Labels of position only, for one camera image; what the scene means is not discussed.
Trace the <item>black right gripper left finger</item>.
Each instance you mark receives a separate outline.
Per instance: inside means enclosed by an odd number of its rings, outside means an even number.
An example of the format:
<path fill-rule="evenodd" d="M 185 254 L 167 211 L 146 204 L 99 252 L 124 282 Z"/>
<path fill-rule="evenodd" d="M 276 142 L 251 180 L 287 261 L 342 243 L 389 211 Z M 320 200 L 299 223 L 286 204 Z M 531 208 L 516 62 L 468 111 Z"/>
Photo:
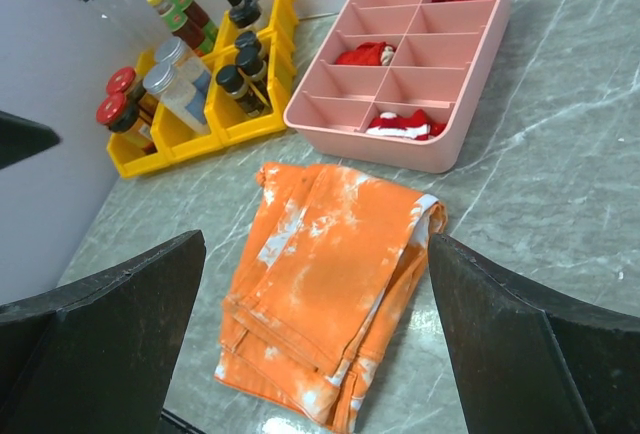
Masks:
<path fill-rule="evenodd" d="M 192 230 L 2 305 L 2 432 L 156 433 L 205 256 Z"/>

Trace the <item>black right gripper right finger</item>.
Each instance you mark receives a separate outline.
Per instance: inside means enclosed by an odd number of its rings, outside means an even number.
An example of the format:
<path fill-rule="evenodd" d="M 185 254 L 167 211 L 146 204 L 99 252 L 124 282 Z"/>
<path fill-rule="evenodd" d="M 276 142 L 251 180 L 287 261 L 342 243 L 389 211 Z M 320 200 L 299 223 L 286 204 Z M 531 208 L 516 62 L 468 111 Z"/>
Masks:
<path fill-rule="evenodd" d="M 639 320 L 429 241 L 431 285 L 471 433 L 636 433 Z"/>

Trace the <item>red lid sauce jar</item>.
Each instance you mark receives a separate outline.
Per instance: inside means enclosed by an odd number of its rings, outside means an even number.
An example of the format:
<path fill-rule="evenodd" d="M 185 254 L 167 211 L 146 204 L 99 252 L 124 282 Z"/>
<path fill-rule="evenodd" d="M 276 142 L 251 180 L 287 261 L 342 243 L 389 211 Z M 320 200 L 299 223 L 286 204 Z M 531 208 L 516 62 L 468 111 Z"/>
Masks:
<path fill-rule="evenodd" d="M 152 118 L 121 92 L 104 99 L 96 110 L 96 121 L 144 154 L 157 151 L 151 136 Z"/>

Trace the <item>dark brown jar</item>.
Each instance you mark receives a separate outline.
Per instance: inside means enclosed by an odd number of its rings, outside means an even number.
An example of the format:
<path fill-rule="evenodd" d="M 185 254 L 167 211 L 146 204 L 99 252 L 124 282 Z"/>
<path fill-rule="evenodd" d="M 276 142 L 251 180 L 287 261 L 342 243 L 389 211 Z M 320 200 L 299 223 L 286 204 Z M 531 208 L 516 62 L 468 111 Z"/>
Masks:
<path fill-rule="evenodd" d="M 249 118 L 270 112 L 269 105 L 260 99 L 235 65 L 228 64 L 220 68 L 215 81 Z"/>

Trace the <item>silver lid glass jar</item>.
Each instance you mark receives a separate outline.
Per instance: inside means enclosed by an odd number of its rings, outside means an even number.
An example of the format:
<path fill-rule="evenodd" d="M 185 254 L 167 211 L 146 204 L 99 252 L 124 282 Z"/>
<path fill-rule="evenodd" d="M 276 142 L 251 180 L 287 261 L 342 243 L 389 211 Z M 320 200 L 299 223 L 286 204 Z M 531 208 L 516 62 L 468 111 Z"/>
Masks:
<path fill-rule="evenodd" d="M 169 62 L 204 96 L 211 83 L 211 71 L 201 58 L 179 37 L 171 37 L 153 54 L 156 63 Z"/>

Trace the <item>dark spice jar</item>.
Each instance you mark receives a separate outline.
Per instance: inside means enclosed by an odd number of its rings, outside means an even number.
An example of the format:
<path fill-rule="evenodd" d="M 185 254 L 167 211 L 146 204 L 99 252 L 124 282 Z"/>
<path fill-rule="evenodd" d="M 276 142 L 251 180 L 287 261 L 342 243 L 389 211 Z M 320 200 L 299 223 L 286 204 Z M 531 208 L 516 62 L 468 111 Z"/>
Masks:
<path fill-rule="evenodd" d="M 268 65 L 255 47 L 244 47 L 239 50 L 235 58 L 236 66 L 249 78 L 260 94 L 271 103 L 268 92 Z"/>

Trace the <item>sauce bottle green label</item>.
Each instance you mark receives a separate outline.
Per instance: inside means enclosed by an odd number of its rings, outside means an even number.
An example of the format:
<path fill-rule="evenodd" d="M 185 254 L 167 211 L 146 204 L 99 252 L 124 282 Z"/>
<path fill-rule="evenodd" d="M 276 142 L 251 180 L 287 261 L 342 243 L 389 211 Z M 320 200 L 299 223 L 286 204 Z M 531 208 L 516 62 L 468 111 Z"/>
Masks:
<path fill-rule="evenodd" d="M 171 0 L 147 0 L 170 32 L 183 40 L 198 56 L 213 51 L 214 42 Z"/>

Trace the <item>sauce bottle yellow cap back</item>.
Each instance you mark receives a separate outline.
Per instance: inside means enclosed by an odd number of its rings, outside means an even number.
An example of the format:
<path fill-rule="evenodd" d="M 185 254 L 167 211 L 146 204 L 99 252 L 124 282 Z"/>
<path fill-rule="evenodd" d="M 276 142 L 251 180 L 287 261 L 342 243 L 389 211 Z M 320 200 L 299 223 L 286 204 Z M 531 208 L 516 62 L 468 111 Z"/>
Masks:
<path fill-rule="evenodd" d="M 212 42 L 216 41 L 218 26 L 195 0 L 172 0 L 172 2 L 179 6 Z"/>

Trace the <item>dark spice shaker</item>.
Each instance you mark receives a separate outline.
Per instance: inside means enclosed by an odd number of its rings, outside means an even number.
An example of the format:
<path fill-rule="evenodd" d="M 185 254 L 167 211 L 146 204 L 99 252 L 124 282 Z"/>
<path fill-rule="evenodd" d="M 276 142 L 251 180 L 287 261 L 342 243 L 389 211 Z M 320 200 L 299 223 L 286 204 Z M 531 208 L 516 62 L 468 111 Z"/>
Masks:
<path fill-rule="evenodd" d="M 261 59 L 265 62 L 268 61 L 268 50 L 258 39 L 256 32 L 253 30 L 247 30 L 240 33 L 234 41 L 234 46 L 238 51 L 247 47 L 255 48 L 259 52 Z"/>

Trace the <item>brown spice jar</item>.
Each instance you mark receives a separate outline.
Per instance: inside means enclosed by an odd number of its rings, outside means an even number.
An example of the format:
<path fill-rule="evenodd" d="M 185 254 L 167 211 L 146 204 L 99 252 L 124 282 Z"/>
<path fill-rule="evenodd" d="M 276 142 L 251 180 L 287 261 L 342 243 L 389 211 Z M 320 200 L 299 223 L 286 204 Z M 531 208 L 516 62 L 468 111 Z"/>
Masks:
<path fill-rule="evenodd" d="M 241 0 L 230 9 L 229 18 L 239 31 L 259 31 L 264 27 L 262 9 L 257 0 Z"/>

